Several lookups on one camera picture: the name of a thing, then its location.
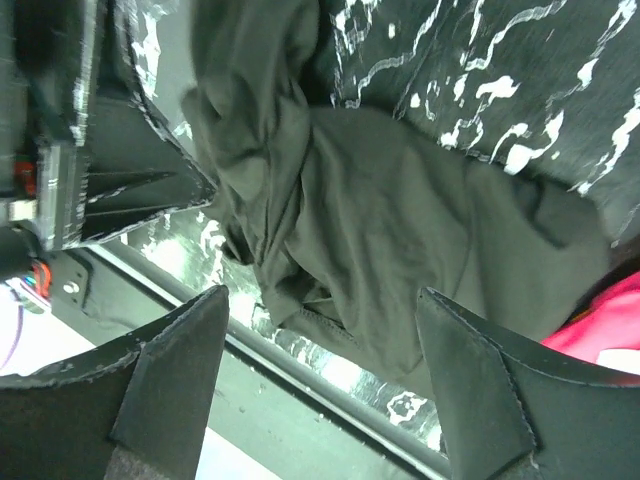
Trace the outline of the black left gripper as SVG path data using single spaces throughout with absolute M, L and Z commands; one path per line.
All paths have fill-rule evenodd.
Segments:
M 95 4 L 1 4 L 1 277 L 199 208 L 214 182 L 157 109 L 95 97 Z

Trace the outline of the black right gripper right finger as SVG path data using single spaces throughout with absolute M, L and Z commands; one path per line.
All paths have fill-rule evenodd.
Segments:
M 636 479 L 639 378 L 426 288 L 416 323 L 455 479 Z

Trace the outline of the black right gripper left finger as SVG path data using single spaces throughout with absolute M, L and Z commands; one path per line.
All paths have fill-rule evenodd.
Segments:
M 2 478 L 194 478 L 228 321 L 217 286 L 86 353 L 2 378 Z

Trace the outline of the black printed t-shirt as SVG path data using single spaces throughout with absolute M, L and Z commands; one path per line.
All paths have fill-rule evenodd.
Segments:
M 588 200 L 432 143 L 371 108 L 310 106 L 315 1 L 196 1 L 183 100 L 209 214 L 272 322 L 432 397 L 415 321 L 431 287 L 540 341 L 608 271 Z

